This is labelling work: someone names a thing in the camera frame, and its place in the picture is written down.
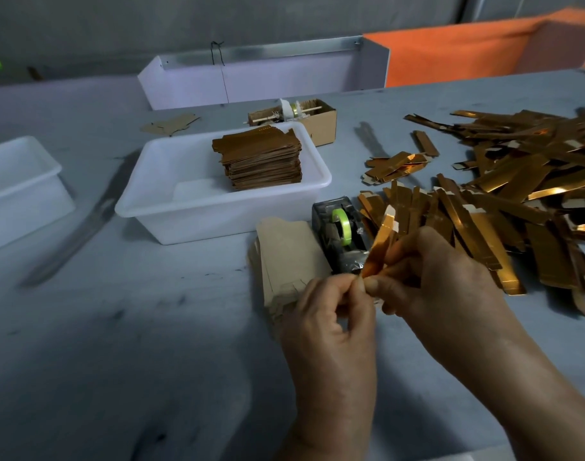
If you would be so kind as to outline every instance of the gray wall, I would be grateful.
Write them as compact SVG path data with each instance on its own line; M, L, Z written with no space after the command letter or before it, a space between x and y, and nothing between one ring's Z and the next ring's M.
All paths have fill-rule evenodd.
M463 0L0 0L0 57L163 53L454 22Z
M566 6L585 8L585 0L469 0L465 21L493 21L537 16ZM473 7L477 7L474 17Z

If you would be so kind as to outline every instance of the table surface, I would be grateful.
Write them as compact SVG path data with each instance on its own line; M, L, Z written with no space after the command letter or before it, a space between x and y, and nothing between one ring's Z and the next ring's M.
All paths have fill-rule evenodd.
M367 189L371 157L415 150L404 121L456 122L455 109L574 115L585 72L569 70L321 96L338 110L337 140L319 147L333 182L321 200ZM184 133L240 127L259 101L206 106ZM55 260L122 158L156 136L135 77L0 87L0 141L31 134L61 163L77 202L67 217L0 249L0 460L266 459L294 418L294 388L269 336L246 265L255 233L158 244L113 217L48 281L20 285ZM466 160L452 136L425 129L441 156L405 178L431 187ZM529 294L508 302L585 394L585 319L521 270ZM494 418L434 362L402 319L378 318L378 404L370 460L416 460L503 444Z

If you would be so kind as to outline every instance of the small cardboard box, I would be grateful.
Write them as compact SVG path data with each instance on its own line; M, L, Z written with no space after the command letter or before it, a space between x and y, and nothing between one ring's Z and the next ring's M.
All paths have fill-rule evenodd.
M307 118L300 119L298 122L303 123L305 129L310 134L312 142L316 147L325 144L331 144L335 141L335 134L337 131L337 110L329 106L320 99L311 99L300 102L301 108L306 110L314 107L322 107L319 110L310 111ZM256 111L248 114L248 123L250 126L265 125L271 121L259 121L255 123L254 120L259 118L266 118L273 115L274 112L282 112L281 107L267 108L265 110Z

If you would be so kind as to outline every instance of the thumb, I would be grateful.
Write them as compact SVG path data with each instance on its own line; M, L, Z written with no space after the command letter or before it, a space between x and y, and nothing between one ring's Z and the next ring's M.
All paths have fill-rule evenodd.
M348 294L348 329L352 335L375 332L375 307L373 298L365 292L363 279L357 277L350 286Z
M394 309L397 312L403 311L411 303L414 293L413 288L386 275L366 278L365 290L367 294L383 299L385 305L388 304L389 309Z

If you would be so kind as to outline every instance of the white plastic bin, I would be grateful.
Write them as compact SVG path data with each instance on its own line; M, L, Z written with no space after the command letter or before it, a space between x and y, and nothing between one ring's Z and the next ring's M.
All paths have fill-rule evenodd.
M0 247L75 209L61 170L31 136L0 144Z
M155 139L144 146L115 211L136 217L162 244L254 231L270 216L309 220L319 190L331 182L330 172L304 125L275 126L293 129L301 141L301 182L233 190L211 142L248 128Z

